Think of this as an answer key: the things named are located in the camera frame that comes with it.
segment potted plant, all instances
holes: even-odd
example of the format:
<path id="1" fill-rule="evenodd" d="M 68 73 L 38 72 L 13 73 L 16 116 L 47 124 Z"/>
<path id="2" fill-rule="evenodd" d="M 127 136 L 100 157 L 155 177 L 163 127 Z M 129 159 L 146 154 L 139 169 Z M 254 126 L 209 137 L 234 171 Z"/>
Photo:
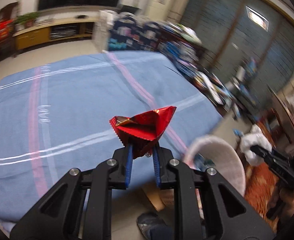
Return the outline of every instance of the potted plant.
<path id="1" fill-rule="evenodd" d="M 26 14 L 20 15 L 15 20 L 15 24 L 22 24 L 25 26 L 25 28 L 32 27 L 38 15 L 39 15 L 38 12 L 32 12 L 32 13 L 26 13 Z"/>

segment white cloth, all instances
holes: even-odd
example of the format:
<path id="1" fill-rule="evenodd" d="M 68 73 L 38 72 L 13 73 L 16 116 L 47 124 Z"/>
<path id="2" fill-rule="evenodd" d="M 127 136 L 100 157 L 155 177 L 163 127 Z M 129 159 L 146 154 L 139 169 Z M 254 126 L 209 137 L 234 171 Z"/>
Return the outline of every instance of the white cloth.
<path id="1" fill-rule="evenodd" d="M 240 139 L 240 150 L 245 154 L 246 160 L 250 165 L 259 166 L 264 160 L 250 150 L 250 147 L 253 145 L 259 145 L 269 152 L 272 150 L 271 143 L 257 125 L 253 125 L 250 133 L 242 136 Z"/>
<path id="2" fill-rule="evenodd" d="M 94 24 L 92 40 L 99 52 L 108 49 L 109 30 L 114 25 L 118 14 L 111 10 L 99 11 L 99 20 Z"/>

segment pink stripe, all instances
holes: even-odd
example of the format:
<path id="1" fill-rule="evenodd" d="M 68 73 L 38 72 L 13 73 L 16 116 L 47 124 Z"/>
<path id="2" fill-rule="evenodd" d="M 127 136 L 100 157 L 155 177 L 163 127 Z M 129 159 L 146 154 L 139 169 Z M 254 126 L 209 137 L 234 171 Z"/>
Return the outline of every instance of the pink stripe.
<path id="1" fill-rule="evenodd" d="M 136 89 L 137 92 L 139 92 L 144 98 L 147 99 L 148 105 L 150 106 L 151 109 L 156 109 L 156 104 L 155 104 L 155 99 L 154 97 L 148 93 L 146 89 L 144 89 L 130 74 L 129 70 L 120 63 L 120 61 L 117 59 L 116 55 L 113 53 L 108 53 L 108 56 L 110 59 L 114 62 L 115 66 L 120 70 L 122 75 L 126 78 L 126 80 L 130 83 L 130 85 Z M 166 132 L 168 135 L 173 139 L 174 142 L 178 142 L 180 144 L 180 149 L 182 152 L 185 152 L 187 150 L 186 145 L 184 142 L 181 140 L 181 138 L 177 135 L 177 133 L 171 128 L 169 125 L 166 129 Z"/>
<path id="2" fill-rule="evenodd" d="M 35 75 L 40 74 L 40 67 L 35 68 Z M 28 111 L 28 146 L 32 155 L 32 169 L 34 182 L 39 197 L 42 197 L 48 190 L 45 179 L 42 159 L 39 158 L 39 137 L 38 137 L 38 92 L 40 79 L 34 79 L 29 94 L 29 111 Z"/>

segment metal screw head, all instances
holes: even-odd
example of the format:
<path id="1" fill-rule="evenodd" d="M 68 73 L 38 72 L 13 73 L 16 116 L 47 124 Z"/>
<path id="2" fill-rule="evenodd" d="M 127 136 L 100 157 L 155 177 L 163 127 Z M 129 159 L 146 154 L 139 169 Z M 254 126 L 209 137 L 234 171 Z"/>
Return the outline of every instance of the metal screw head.
<path id="1" fill-rule="evenodd" d="M 207 173 L 211 176 L 216 175 L 217 171 L 214 168 L 208 168 Z"/>
<path id="2" fill-rule="evenodd" d="M 177 166 L 177 165 L 179 164 L 179 160 L 177 160 L 177 159 L 171 159 L 171 160 L 169 161 L 169 163 L 170 163 L 170 165 L 172 165 L 172 166 Z"/>
<path id="3" fill-rule="evenodd" d="M 109 166 L 115 166 L 116 163 L 117 163 L 117 160 L 115 160 L 115 159 L 109 159 L 109 160 L 107 160 L 107 164 Z"/>
<path id="4" fill-rule="evenodd" d="M 72 168 L 69 170 L 69 174 L 72 176 L 76 176 L 79 173 L 79 169 L 77 168 Z"/>

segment yellow cabinet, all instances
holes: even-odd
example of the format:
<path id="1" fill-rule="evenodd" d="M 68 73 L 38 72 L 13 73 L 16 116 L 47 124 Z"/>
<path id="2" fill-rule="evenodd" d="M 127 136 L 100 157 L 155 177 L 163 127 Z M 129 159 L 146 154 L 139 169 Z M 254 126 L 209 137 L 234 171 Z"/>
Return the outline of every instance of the yellow cabinet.
<path id="1" fill-rule="evenodd" d="M 16 48 L 25 49 L 30 46 L 49 41 L 50 27 L 41 28 L 16 36 Z"/>

